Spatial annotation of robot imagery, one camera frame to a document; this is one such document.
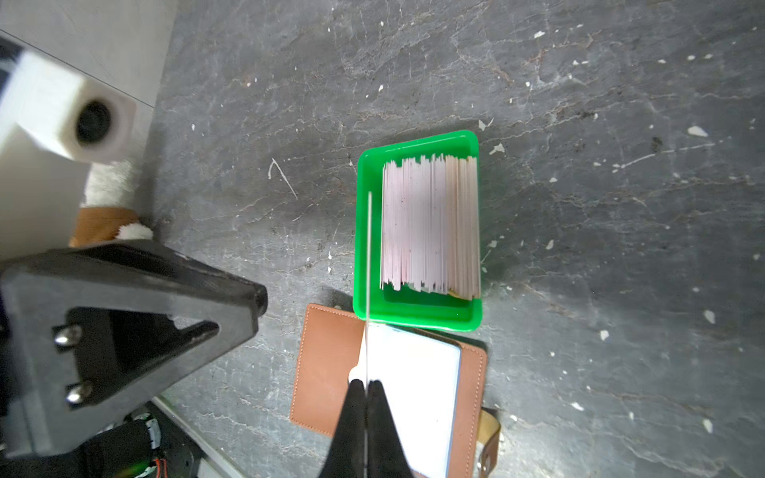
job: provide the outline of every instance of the silver screw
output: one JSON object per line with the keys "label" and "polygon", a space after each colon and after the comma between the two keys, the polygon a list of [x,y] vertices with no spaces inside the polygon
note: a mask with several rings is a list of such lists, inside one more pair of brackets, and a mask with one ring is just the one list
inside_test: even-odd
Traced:
{"label": "silver screw", "polygon": [[87,380],[85,382],[80,382],[69,389],[69,392],[67,393],[67,402],[72,405],[79,405],[84,402],[91,393],[93,393],[93,384]]}
{"label": "silver screw", "polygon": [[83,328],[75,324],[59,329],[54,342],[62,347],[72,347],[76,346],[81,338],[83,338]]}

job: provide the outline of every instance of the stack of cards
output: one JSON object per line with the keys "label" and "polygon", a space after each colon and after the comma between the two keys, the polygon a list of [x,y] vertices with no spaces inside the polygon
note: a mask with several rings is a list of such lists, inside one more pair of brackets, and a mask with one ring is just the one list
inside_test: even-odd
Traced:
{"label": "stack of cards", "polygon": [[477,164],[433,154],[385,165],[381,288],[480,297]]}

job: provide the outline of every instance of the gray floor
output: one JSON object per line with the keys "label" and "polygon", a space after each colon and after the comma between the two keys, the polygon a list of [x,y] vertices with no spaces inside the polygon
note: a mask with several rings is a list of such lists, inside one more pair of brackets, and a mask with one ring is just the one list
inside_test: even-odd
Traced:
{"label": "gray floor", "polygon": [[140,197],[270,305],[167,397],[249,475],[316,476],[288,412],[306,304],[351,293],[357,159],[467,128],[496,475],[760,476],[764,34],[756,0],[182,2]]}

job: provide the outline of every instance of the brown leather flap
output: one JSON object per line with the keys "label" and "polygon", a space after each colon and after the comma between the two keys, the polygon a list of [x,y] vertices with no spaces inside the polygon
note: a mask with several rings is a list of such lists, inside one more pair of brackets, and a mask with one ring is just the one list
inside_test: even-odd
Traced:
{"label": "brown leather flap", "polygon": [[[456,343],[462,349],[448,477],[470,478],[473,476],[486,352],[425,330],[416,332]],[[290,407],[293,423],[332,436],[348,389],[348,372],[359,361],[363,333],[364,322],[356,315],[321,305],[308,305]]]}

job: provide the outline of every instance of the brown leather wallet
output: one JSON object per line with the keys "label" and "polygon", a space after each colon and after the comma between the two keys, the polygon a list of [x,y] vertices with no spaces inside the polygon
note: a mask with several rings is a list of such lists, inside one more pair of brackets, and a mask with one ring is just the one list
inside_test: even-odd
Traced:
{"label": "brown leather wallet", "polygon": [[[425,330],[413,331],[462,349],[448,478],[470,478],[486,378],[486,352]],[[348,389],[348,372],[359,361],[363,333],[364,322],[356,315],[308,305],[289,414],[292,423],[328,437],[333,435]]]}

